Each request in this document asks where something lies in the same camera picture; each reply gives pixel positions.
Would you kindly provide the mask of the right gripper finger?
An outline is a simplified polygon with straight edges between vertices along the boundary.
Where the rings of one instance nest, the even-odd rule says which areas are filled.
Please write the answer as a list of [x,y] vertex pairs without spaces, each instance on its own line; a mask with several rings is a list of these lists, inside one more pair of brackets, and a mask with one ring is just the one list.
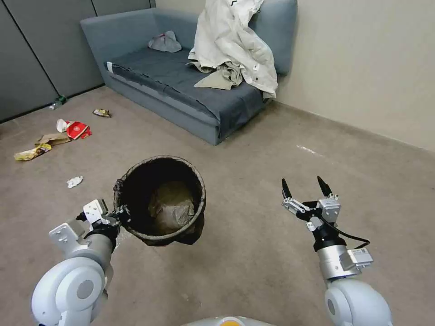
[[283,196],[282,206],[295,216],[300,216],[306,213],[308,211],[308,207],[292,197],[287,182],[284,178],[281,180],[281,182]]
[[321,189],[321,192],[323,194],[322,200],[326,200],[326,199],[331,199],[331,200],[335,200],[335,201],[339,200],[339,196],[337,194],[333,193],[329,184],[326,183],[320,176],[317,176],[317,181],[318,181],[319,187]]

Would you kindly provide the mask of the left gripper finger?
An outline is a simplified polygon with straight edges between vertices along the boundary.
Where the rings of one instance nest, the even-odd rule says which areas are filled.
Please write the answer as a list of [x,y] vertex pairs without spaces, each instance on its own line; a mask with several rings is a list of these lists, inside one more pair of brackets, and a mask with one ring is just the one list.
[[129,220],[131,218],[130,210],[127,207],[118,207],[108,213],[108,219]]
[[109,226],[110,228],[120,229],[121,227],[128,229],[130,228],[131,218],[122,218],[122,219],[114,219],[114,218],[102,218],[101,223]]

